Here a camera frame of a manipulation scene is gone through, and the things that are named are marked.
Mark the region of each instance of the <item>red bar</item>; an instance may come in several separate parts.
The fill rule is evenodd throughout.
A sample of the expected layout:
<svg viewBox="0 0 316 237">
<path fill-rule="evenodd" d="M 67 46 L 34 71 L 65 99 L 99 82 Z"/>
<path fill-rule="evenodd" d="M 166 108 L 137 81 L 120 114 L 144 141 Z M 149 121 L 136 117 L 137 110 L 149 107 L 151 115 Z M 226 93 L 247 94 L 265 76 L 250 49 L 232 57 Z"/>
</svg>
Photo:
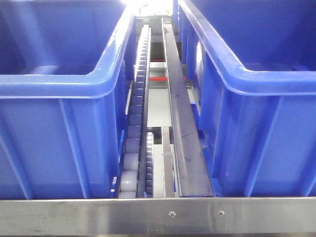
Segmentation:
<svg viewBox="0 0 316 237">
<path fill-rule="evenodd" d="M 150 81 L 167 81 L 166 77 L 152 77 Z"/>
<path fill-rule="evenodd" d="M 165 62 L 164 59 L 151 59 L 150 61 L 153 62 L 153 63 Z"/>
</svg>

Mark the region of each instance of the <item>bin rim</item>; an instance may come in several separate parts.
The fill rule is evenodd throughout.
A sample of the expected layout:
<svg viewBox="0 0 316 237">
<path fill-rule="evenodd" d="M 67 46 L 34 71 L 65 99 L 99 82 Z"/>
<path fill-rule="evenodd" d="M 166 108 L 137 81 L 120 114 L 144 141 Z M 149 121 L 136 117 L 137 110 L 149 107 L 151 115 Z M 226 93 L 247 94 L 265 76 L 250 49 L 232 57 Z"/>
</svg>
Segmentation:
<svg viewBox="0 0 316 237">
<path fill-rule="evenodd" d="M 0 98 L 94 99 L 110 94 L 118 80 L 134 19 L 134 6 L 127 4 L 92 72 L 86 75 L 2 74 Z"/>
<path fill-rule="evenodd" d="M 316 72 L 249 70 L 191 0 L 179 5 L 228 90 L 248 96 L 316 95 Z"/>
</svg>

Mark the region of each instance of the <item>roller conveyor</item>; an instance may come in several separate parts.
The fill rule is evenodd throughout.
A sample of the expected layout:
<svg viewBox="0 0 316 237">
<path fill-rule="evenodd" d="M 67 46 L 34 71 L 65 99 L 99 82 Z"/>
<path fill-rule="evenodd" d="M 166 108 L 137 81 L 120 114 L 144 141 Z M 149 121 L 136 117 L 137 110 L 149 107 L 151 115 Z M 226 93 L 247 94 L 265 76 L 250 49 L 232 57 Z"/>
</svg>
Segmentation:
<svg viewBox="0 0 316 237">
<path fill-rule="evenodd" d="M 214 197 L 170 19 L 162 20 L 162 30 L 172 127 L 161 127 L 159 132 L 147 128 L 151 29 L 144 26 L 131 88 L 122 172 L 116 184 L 118 198 L 3 200 L 0 235 L 311 236 L 316 232 L 315 197 Z M 161 135 L 165 198 L 152 198 L 155 133 Z"/>
</svg>

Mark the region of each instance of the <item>metal rail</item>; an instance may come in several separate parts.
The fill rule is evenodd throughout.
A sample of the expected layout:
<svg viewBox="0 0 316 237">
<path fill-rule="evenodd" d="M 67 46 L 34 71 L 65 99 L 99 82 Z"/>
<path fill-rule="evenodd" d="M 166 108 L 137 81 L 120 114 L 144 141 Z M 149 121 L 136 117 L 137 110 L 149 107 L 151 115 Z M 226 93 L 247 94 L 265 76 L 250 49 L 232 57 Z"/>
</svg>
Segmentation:
<svg viewBox="0 0 316 237">
<path fill-rule="evenodd" d="M 162 31 L 179 194 L 182 197 L 212 197 L 213 190 L 199 143 L 170 19 L 162 19 Z"/>
<path fill-rule="evenodd" d="M 0 201 L 0 235 L 316 232 L 316 198 Z"/>
<path fill-rule="evenodd" d="M 174 197 L 173 162 L 170 147 L 169 127 L 161 127 L 164 197 Z"/>
</svg>

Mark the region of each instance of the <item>screw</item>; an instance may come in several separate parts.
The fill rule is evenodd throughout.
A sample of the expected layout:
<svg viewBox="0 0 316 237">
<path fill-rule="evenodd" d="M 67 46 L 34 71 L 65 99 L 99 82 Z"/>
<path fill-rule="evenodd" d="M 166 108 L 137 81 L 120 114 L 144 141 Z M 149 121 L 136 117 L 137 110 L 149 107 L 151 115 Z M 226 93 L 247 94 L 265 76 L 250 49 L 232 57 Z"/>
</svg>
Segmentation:
<svg viewBox="0 0 316 237">
<path fill-rule="evenodd" d="M 168 215 L 170 217 L 176 217 L 177 213 L 175 211 L 170 211 Z"/>
<path fill-rule="evenodd" d="M 219 216 L 224 216 L 224 215 L 225 215 L 225 211 L 220 210 L 220 211 L 217 213 L 217 215 L 219 215 Z"/>
</svg>

